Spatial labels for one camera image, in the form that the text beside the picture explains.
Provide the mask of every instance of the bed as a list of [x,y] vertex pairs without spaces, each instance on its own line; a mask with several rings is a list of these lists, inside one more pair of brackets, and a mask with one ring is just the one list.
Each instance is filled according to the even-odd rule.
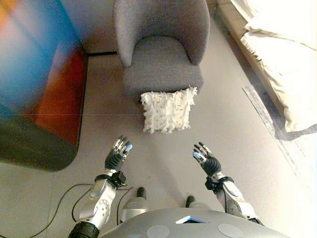
[[316,0],[217,0],[287,132],[317,123]]

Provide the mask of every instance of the armchair backrest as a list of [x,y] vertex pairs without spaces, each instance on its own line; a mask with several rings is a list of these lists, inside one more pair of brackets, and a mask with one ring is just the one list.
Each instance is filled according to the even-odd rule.
[[194,65],[204,56],[210,27],[206,0],[116,0],[113,17],[124,67],[131,66],[136,43],[149,36],[175,38]]

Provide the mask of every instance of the cable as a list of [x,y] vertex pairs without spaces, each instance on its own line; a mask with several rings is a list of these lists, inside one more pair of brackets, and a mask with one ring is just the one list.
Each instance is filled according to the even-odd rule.
[[75,210],[75,206],[77,205],[77,203],[90,191],[90,188],[87,190],[87,192],[85,192],[74,204],[73,208],[71,209],[71,218],[73,219],[74,222],[77,222],[75,217],[74,217],[74,210]]
[[117,226],[119,225],[119,206],[120,206],[120,203],[121,203],[122,199],[124,198],[124,196],[127,195],[129,191],[131,191],[131,189],[133,189],[133,187],[130,187],[128,189],[120,189],[120,190],[126,191],[126,192],[125,192],[125,194],[123,194],[123,196],[120,198],[120,200],[118,202],[118,206],[117,206]]
[[57,205],[57,208],[56,208],[56,210],[55,210],[55,213],[54,213],[54,215],[53,215],[51,221],[47,224],[47,226],[45,226],[41,231],[39,231],[39,232],[36,233],[35,235],[33,235],[33,236],[31,236],[31,237],[28,237],[28,238],[36,237],[36,236],[38,236],[40,233],[42,233],[43,231],[45,231],[45,230],[51,225],[51,223],[53,222],[53,220],[54,220],[54,218],[55,218],[55,216],[56,216],[56,214],[57,214],[57,211],[58,211],[58,209],[59,209],[60,203],[62,202],[62,200],[63,200],[63,198],[66,196],[66,194],[67,194],[71,189],[73,189],[74,187],[81,186],[81,185],[91,185],[91,186],[93,186],[93,184],[90,184],[90,183],[79,183],[79,184],[75,184],[75,185],[73,185],[71,188],[69,188],[69,189],[63,194],[63,196],[61,197],[61,199],[59,200],[58,205]]

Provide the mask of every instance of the gray armchair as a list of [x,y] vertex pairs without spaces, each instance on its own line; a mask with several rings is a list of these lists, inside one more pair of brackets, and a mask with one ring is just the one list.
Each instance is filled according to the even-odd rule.
[[206,0],[116,0],[114,26],[127,96],[203,85]]

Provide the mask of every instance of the fluffy white cushion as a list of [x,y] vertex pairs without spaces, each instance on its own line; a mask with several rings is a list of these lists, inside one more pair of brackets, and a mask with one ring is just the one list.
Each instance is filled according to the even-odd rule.
[[142,94],[141,102],[146,111],[143,132],[152,134],[155,130],[161,130],[164,134],[170,134],[174,129],[189,128],[189,111],[194,104],[194,95],[197,95],[196,87],[175,93]]

